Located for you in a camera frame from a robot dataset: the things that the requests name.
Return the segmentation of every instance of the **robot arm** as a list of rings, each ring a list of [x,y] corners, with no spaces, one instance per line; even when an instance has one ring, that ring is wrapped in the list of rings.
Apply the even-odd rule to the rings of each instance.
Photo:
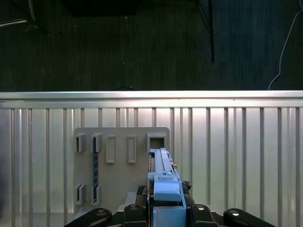
[[[240,209],[223,216],[195,204],[189,182],[181,181],[177,166],[164,149],[151,149],[147,186],[139,186],[135,204],[117,213],[93,209],[65,227],[274,227]]]

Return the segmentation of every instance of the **blue plastic part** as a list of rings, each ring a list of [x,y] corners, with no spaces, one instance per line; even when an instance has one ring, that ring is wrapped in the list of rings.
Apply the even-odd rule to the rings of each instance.
[[[180,206],[154,206],[153,227],[186,226],[186,204],[182,190],[182,181],[172,167],[170,153],[164,149],[151,149],[155,154],[155,173],[148,173],[148,179],[154,181],[154,201],[180,202]]]

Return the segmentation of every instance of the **vertical rib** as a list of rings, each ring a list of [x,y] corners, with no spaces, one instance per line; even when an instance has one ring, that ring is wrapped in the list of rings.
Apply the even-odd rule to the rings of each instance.
[[[64,225],[68,222],[68,207],[67,207],[67,109],[63,110],[63,209],[64,209]]]
[[[190,179],[189,181],[193,181],[193,109],[188,109],[188,155],[189,155],[189,164],[190,164]]]
[[[211,188],[210,188],[210,176],[211,176],[211,153],[210,153],[210,140],[211,140],[211,125],[210,125],[210,108],[206,109],[206,172],[207,172],[207,179],[206,179],[206,202],[210,204],[210,196],[211,196]]]
[[[224,108],[224,209],[228,209],[228,109]]]
[[[260,218],[264,219],[264,108],[260,108]]]
[[[282,227],[282,110],[278,108],[278,227]]]
[[[246,168],[246,109],[242,108],[242,208],[246,209],[246,177],[247,177],[247,168]]]
[[[33,226],[33,110],[28,110],[28,226]]]
[[[175,113],[174,113],[174,108],[170,109],[170,114],[169,114],[170,118],[170,131],[169,131],[169,139],[170,139],[170,143],[169,143],[169,148],[170,148],[170,154],[175,157]]]
[[[46,156],[46,226],[50,226],[50,129],[49,129],[49,121],[50,121],[50,116],[49,116],[49,109],[46,109],[45,112],[45,135],[46,135],[46,147],[45,147],[45,156]]]
[[[15,110],[10,111],[10,182],[11,226],[16,226],[15,210]]]
[[[301,201],[300,201],[300,109],[295,110],[295,222],[300,226]]]

